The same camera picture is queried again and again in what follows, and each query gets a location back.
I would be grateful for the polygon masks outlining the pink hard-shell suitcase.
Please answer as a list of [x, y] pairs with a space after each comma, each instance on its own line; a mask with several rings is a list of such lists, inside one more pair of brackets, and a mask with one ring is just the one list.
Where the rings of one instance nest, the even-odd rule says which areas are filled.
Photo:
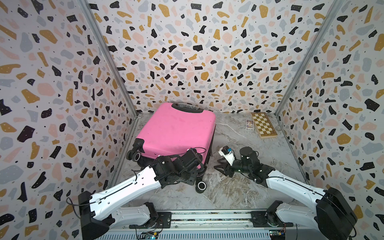
[[163, 103], [139, 132], [126, 158], [144, 169], [159, 156], [183, 155], [196, 148], [203, 156], [205, 169], [198, 175], [198, 184], [191, 186], [201, 194], [207, 188], [203, 176], [212, 156], [215, 130], [214, 113], [190, 105]]

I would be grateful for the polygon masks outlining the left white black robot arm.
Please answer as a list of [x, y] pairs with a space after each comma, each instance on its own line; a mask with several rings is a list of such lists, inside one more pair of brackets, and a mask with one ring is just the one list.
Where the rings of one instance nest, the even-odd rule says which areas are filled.
[[152, 190], [179, 183], [198, 184], [197, 177], [203, 168], [203, 156], [196, 149], [189, 149], [182, 156], [159, 156], [142, 171], [114, 187], [94, 194], [85, 191], [78, 195], [78, 204], [71, 198], [66, 202], [79, 208], [75, 215], [80, 219], [84, 240], [95, 240], [116, 227], [158, 227], [159, 215], [154, 204], [127, 209], [122, 206]]

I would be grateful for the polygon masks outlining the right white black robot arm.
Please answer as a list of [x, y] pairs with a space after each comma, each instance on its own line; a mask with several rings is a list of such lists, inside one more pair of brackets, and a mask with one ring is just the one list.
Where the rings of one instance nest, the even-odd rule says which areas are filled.
[[284, 227], [288, 223], [319, 231], [329, 240], [349, 240], [357, 235], [357, 216], [341, 192], [335, 188], [322, 189], [301, 183], [275, 168], [260, 163], [259, 153], [250, 147], [240, 149], [240, 159], [231, 148], [219, 150], [221, 159], [215, 170], [227, 177], [240, 173], [252, 182], [279, 191], [302, 203], [293, 206], [274, 201], [263, 217], [253, 221], [259, 225]]

